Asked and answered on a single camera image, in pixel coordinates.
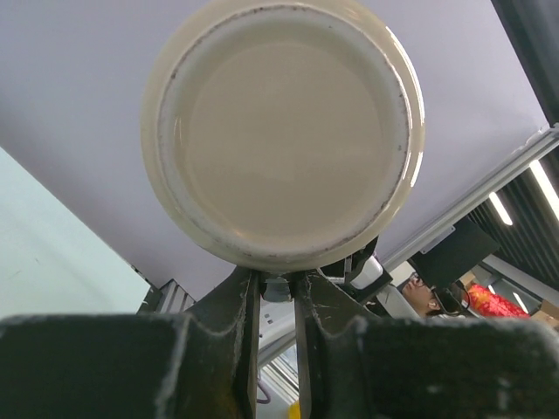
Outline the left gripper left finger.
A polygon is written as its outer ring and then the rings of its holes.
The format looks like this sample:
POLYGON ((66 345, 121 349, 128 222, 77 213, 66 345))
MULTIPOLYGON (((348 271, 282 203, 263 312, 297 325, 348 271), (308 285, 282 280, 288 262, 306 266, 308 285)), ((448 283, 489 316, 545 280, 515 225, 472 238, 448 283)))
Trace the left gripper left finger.
POLYGON ((252 418, 259 276, 237 268, 184 313, 1 323, 4 418, 252 418))

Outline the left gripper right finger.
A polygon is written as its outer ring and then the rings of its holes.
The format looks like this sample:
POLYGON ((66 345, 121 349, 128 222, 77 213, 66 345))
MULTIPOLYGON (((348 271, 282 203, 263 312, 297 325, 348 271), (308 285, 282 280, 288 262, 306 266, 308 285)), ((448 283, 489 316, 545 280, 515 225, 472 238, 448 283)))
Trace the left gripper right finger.
POLYGON ((293 297, 305 418, 558 415, 558 335, 542 323, 379 318, 314 274, 293 297))

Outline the person with glasses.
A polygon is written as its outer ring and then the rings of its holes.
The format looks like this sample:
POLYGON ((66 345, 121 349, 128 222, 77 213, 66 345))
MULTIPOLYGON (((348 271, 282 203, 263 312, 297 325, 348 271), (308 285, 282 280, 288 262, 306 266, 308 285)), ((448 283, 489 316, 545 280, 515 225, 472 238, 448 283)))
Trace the person with glasses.
POLYGON ((437 288, 428 286, 416 272, 405 281, 401 293, 408 304, 422 318, 459 317, 465 310, 464 290, 450 284, 437 288))

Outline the black monitor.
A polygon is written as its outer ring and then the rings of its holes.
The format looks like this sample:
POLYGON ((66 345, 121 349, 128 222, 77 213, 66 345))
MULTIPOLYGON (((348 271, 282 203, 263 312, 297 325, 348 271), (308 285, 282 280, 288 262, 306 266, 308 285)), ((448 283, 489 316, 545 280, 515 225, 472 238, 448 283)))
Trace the black monitor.
POLYGON ((453 231, 442 241, 428 251, 416 252, 408 260, 429 287, 446 288, 500 248, 493 238, 467 218, 452 227, 453 231))

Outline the red patterned bag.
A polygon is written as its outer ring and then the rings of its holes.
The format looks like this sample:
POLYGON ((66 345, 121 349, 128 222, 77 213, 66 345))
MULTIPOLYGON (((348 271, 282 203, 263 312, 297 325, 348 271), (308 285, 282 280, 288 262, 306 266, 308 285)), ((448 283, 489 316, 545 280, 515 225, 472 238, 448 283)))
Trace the red patterned bag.
POLYGON ((472 284, 467 292, 471 308, 483 317, 529 318, 519 306, 483 285, 472 284))

